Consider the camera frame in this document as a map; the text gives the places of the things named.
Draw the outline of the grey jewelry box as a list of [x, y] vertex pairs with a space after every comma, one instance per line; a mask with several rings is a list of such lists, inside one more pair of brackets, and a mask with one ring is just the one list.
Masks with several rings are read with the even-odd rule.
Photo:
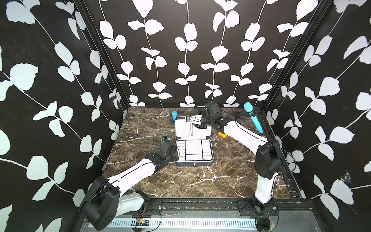
[[179, 159], [178, 167], [211, 166], [214, 163], [212, 148], [212, 126], [199, 129], [197, 125], [188, 123], [185, 117], [177, 117], [174, 122], [176, 146]]

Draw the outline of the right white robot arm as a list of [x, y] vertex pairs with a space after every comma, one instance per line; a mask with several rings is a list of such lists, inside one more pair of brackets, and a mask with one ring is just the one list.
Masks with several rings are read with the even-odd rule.
[[276, 177], [284, 163], [278, 141], [257, 135], [240, 125], [233, 117], [224, 116], [216, 102], [206, 103], [204, 109], [202, 125], [212, 126], [223, 135], [237, 140], [255, 154], [254, 168], [258, 174], [258, 182], [253, 202], [260, 205], [270, 203]]

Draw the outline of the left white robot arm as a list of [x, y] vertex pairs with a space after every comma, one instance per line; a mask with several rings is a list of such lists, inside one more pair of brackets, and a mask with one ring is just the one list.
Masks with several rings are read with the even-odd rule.
[[125, 193], [178, 158], [176, 143], [164, 137], [160, 147], [136, 165], [109, 178], [96, 178], [78, 208], [80, 215], [97, 231], [101, 231], [117, 216], [131, 211], [145, 212], [145, 194], [140, 191], [128, 195]]

